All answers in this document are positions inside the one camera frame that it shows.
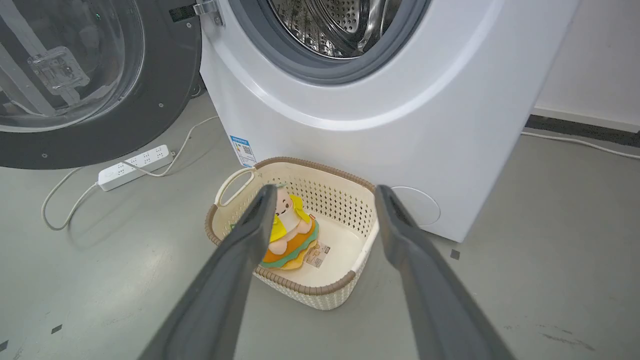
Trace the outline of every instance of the power strip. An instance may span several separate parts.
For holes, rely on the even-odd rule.
[[[169,165],[173,161],[173,156],[166,145],[160,145],[125,161],[146,171],[154,171]],[[117,163],[98,173],[98,185],[108,192],[144,174],[142,171],[136,170],[125,163]]]

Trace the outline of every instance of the washing machine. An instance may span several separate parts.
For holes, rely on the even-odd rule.
[[[190,2],[0,0],[0,166],[140,148],[200,64],[240,164],[390,185],[422,229],[463,241],[579,0]]]

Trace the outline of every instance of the plush toy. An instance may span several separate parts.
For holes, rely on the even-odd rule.
[[[289,195],[285,185],[278,185],[269,249],[262,260],[262,266],[267,268],[300,267],[300,257],[304,256],[309,245],[317,239],[319,226],[316,219],[304,212],[302,199]]]

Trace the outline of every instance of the basket handle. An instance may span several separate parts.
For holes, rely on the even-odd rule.
[[[246,167],[231,174],[231,176],[229,176],[227,180],[225,180],[225,182],[222,183],[222,185],[220,186],[220,189],[218,190],[218,193],[216,194],[216,201],[215,201],[216,206],[219,208],[224,208],[225,206],[229,205],[229,202],[235,199],[236,196],[238,196],[238,194],[240,194],[244,190],[244,188],[246,188],[246,186],[249,185],[249,183],[253,180],[253,178],[255,177],[256,171],[257,169],[255,167]],[[247,180],[246,183],[244,183],[244,185],[242,185],[242,187],[238,191],[236,191],[236,193],[233,194],[231,198],[229,198],[229,200],[225,201],[225,203],[223,204],[221,202],[222,195],[224,195],[229,185],[233,183],[238,177],[242,176],[244,173],[247,173],[247,172],[251,172],[251,177],[249,178],[249,180]]]

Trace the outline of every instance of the beige plastic basket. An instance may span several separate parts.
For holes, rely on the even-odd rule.
[[[228,201],[225,190],[239,176],[251,177]],[[307,213],[317,218],[318,241],[331,247],[322,265],[304,263],[295,270],[258,266],[254,275],[270,287],[318,310],[342,305],[364,269],[378,235],[378,217],[371,183],[335,168],[294,158],[272,158],[232,174],[220,187],[216,203],[205,221],[207,235],[216,245],[231,231],[255,194],[265,184],[287,183]]]

